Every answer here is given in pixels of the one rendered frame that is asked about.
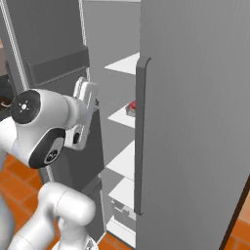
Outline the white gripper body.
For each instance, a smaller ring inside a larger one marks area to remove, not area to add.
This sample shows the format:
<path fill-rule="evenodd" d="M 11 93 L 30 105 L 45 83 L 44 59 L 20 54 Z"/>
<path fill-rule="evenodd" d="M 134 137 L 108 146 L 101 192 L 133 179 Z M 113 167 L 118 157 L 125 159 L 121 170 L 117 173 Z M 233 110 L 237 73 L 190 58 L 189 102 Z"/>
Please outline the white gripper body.
<path fill-rule="evenodd" d="M 79 104 L 79 122 L 84 131 L 90 127 L 97 95 L 98 85 L 96 83 L 90 82 L 84 77 L 80 77 L 75 83 L 73 97 Z"/>

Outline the white freezer rack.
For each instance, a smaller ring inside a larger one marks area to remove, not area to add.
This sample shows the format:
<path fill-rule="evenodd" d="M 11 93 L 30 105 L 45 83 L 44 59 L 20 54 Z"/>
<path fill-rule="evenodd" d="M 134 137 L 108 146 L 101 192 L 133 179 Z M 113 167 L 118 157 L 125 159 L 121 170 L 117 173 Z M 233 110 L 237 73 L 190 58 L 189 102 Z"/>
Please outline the white freezer rack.
<path fill-rule="evenodd" d="M 126 244 L 130 245 L 131 247 L 136 247 L 136 233 L 116 221 L 114 217 L 111 217 L 109 222 L 106 224 L 106 230 L 115 235 L 120 240 L 124 241 Z"/>
<path fill-rule="evenodd" d="M 126 113 L 126 106 L 118 109 L 108 119 L 131 128 L 135 127 L 135 118 Z"/>
<path fill-rule="evenodd" d="M 120 61 L 113 62 L 105 67 L 105 69 L 122 72 L 122 73 L 128 73 L 131 75 L 136 74 L 136 65 L 137 61 L 140 57 L 140 54 L 134 54 L 129 57 L 126 57 Z"/>
<path fill-rule="evenodd" d="M 133 209 L 134 182 L 128 178 L 123 178 L 108 196 Z"/>
<path fill-rule="evenodd" d="M 130 180 L 135 175 L 135 142 L 131 142 L 106 167 Z"/>

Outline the meat container with steak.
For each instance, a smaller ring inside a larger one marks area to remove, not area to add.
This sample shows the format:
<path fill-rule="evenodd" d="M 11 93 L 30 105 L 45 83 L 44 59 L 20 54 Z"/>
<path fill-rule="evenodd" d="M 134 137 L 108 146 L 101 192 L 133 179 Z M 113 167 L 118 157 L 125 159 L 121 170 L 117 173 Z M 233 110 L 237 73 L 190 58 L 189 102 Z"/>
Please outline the meat container with steak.
<path fill-rule="evenodd" d="M 127 115 L 135 117 L 136 116 L 136 102 L 135 101 L 129 102 L 126 105 L 125 110 L 126 110 Z"/>

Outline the grey freezer cabinet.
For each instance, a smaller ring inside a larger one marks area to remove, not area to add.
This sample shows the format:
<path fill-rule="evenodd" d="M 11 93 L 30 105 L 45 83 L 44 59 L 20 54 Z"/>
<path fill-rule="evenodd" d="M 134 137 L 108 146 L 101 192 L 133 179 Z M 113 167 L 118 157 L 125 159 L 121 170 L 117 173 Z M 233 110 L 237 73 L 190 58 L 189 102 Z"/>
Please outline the grey freezer cabinet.
<path fill-rule="evenodd" d="M 126 178 L 106 165 L 134 141 L 134 128 L 108 118 L 135 99 L 135 75 L 105 67 L 139 52 L 139 3 L 113 0 L 83 2 L 87 44 L 90 51 L 90 77 L 99 85 L 104 170 L 102 171 L 105 226 L 114 217 L 109 193 Z M 134 250 L 107 231 L 102 250 Z"/>

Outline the grey open freezer door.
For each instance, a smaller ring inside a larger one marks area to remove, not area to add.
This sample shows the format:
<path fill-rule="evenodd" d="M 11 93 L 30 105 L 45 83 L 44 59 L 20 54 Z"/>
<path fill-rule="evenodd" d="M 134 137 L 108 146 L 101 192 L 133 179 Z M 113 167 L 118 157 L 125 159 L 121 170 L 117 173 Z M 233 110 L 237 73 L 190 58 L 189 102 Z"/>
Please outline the grey open freezer door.
<path fill-rule="evenodd" d="M 86 46 L 83 0 L 0 0 L 0 39 L 9 64 L 12 87 L 16 94 L 39 88 L 72 95 L 79 77 L 89 77 L 89 67 L 42 86 L 33 86 L 27 77 L 24 60 L 48 61 L 79 51 Z M 39 171 L 43 183 L 54 181 L 52 168 Z M 104 211 L 100 174 L 82 191 L 96 203 L 90 235 L 104 237 Z"/>

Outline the grey closed fridge door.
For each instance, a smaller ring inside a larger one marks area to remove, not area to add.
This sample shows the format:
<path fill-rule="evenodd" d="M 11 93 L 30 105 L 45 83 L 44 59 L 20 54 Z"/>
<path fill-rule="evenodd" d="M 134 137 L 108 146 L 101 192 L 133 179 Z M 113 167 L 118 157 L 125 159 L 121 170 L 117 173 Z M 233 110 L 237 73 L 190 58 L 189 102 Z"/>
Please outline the grey closed fridge door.
<path fill-rule="evenodd" d="M 136 250 L 219 250 L 250 189 L 250 0 L 142 0 Z"/>

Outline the grey clear box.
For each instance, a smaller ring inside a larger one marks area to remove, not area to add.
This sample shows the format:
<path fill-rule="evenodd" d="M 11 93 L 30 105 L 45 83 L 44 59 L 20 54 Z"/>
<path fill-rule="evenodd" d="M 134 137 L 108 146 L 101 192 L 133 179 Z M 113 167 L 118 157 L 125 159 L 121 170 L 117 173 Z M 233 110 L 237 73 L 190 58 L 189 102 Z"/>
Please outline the grey clear box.
<path fill-rule="evenodd" d="M 111 204 L 115 220 L 119 222 L 122 222 L 125 219 L 136 220 L 135 213 L 126 205 L 122 204 L 121 202 L 115 199 L 111 200 Z"/>

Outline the dark brown cabinet panel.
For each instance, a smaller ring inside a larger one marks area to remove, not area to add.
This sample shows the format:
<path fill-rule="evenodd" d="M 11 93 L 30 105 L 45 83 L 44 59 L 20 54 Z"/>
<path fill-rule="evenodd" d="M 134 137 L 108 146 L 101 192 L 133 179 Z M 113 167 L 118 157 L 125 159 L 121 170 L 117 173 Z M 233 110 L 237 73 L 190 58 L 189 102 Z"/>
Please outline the dark brown cabinet panel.
<path fill-rule="evenodd" d="M 237 203 L 237 205 L 235 207 L 235 210 L 233 212 L 233 215 L 232 215 L 232 217 L 230 219 L 229 226 L 228 226 L 228 228 L 226 230 L 225 236 L 224 236 L 224 238 L 222 240 L 222 243 L 221 243 L 221 246 L 220 246 L 219 250 L 225 250 L 225 247 L 226 247 L 226 245 L 228 243 L 230 234 L 231 234 L 231 232 L 233 230 L 233 227 L 234 227 L 234 225 L 236 223 L 236 220 L 237 220 L 237 218 L 238 218 L 238 216 L 240 214 L 240 211 L 241 211 L 241 209 L 242 209 L 242 207 L 244 205 L 244 202 L 245 202 L 245 200 L 247 198 L 248 193 L 249 193 L 249 189 L 245 189 L 242 192 L 242 194 L 241 194 L 241 196 L 240 196 L 240 198 L 238 200 L 238 203 Z"/>

